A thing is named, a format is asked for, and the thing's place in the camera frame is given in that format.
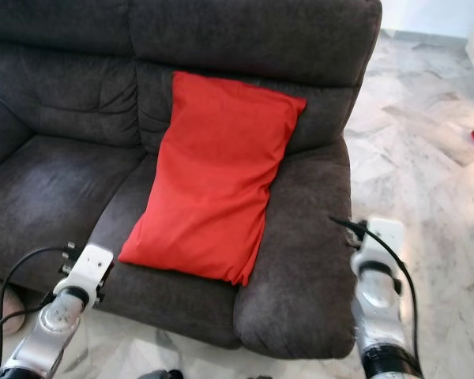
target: marble floor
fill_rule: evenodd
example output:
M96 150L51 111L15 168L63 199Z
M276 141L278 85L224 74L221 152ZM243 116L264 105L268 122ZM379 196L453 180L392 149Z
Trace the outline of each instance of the marble floor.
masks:
M419 293L429 379L474 379L473 128L474 71L463 48L380 37L344 134L353 213L406 226L401 255ZM6 350L20 337L7 339ZM58 377L130 379L160 367L181 368L186 379L364 378L355 350L342 360L281 361L98 311L86 317Z

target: baseboard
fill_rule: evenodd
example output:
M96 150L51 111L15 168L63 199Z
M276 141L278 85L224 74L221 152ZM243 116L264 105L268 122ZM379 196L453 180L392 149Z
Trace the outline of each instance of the baseboard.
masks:
M420 43L428 43L430 45L441 45L451 47L465 47L467 45L466 38L439 36L436 34L426 34L418 32L407 32L405 30L382 29L383 33L389 38L399 39L403 41L412 41Z

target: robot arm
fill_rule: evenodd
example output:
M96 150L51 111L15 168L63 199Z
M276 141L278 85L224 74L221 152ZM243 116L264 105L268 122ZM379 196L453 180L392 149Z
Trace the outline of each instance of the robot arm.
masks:
M68 276L54 289L55 300L42 308L35 328L0 369L0 379L51 379L63 351L77 331L81 315L100 301L101 287L112 268L113 254L87 245Z
M398 251L404 228L393 220L371 217L367 229ZM400 319L401 282L396 261L376 240L359 234L352 256L352 271L358 278L352 313L356 343L367 379L421 376L410 352Z

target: red pillow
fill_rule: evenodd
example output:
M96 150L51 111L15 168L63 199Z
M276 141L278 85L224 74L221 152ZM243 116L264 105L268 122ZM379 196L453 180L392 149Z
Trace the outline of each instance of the red pillow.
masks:
M247 285L269 186L306 100L174 73L171 125L121 262Z

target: gray fabric sofa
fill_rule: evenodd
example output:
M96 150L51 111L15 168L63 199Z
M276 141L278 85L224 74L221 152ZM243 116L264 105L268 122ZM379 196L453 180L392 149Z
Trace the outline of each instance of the gray fabric sofa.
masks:
M378 0L0 0L0 278L38 246L118 255L145 210L175 69L303 96L270 190L248 287L117 264L101 309L227 348L341 358L353 346L342 130L381 19ZM14 283L59 280L30 261Z

